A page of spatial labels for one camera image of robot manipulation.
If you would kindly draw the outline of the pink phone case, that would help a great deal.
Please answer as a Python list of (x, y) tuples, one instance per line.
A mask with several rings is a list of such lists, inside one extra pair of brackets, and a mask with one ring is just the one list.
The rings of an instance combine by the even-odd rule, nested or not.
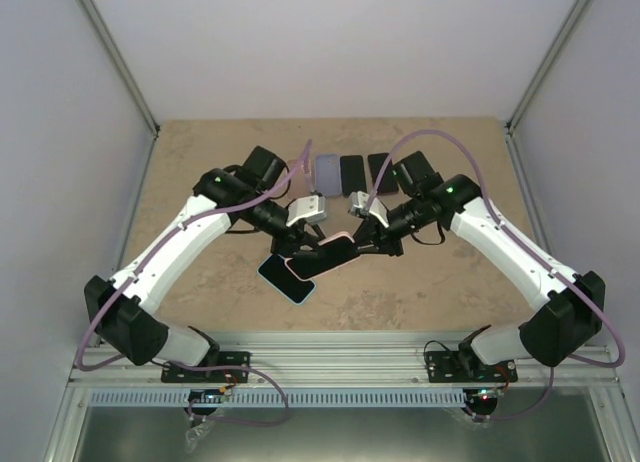
[(308, 163), (308, 168), (304, 165), (298, 169), (290, 180), (290, 188), (286, 194), (289, 201), (310, 196), (313, 190), (313, 166)]

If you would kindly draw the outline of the lavender phone case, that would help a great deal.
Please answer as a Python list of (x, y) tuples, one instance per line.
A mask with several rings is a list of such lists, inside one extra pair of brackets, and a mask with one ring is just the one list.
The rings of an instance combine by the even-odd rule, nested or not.
[(342, 194), (339, 156), (318, 154), (315, 158), (315, 186), (325, 197)]

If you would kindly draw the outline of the teal phone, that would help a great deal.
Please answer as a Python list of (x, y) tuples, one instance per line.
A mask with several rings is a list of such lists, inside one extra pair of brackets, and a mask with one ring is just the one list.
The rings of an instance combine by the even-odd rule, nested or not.
[(342, 195), (349, 197), (353, 192), (366, 192), (364, 158), (361, 155), (344, 155), (339, 163)]

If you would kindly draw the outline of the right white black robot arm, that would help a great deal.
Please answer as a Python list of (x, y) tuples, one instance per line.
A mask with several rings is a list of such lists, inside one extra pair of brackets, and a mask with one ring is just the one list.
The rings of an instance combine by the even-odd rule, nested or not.
[(595, 272), (579, 274), (538, 247), (464, 174), (442, 179), (421, 152), (397, 163), (393, 174), (408, 201), (389, 209), (358, 191), (350, 214), (361, 218), (354, 240), (360, 253), (400, 256), (402, 240), (434, 224), (469, 243), (522, 294), (533, 311), (524, 322), (484, 326), (458, 345), (460, 372), (481, 381), (495, 365), (532, 358), (555, 367), (602, 328), (605, 283)]

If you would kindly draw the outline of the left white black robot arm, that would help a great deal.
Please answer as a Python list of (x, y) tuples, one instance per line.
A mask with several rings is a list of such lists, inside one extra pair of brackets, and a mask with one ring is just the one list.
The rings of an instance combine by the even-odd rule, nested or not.
[(185, 368), (197, 381), (213, 378), (219, 368), (218, 344), (157, 313), (178, 278), (237, 221), (269, 235), (271, 252), (281, 260), (314, 256), (320, 239), (307, 229), (326, 213), (320, 195), (312, 192), (287, 206), (274, 199), (296, 174), (310, 175), (310, 153), (304, 147), (288, 165), (257, 146), (243, 164), (204, 173), (176, 217), (139, 256), (109, 278), (95, 276), (85, 285), (89, 326), (75, 355), (76, 368), (91, 371), (84, 353), (97, 335), (117, 353), (96, 369), (121, 359), (136, 366), (163, 361)]

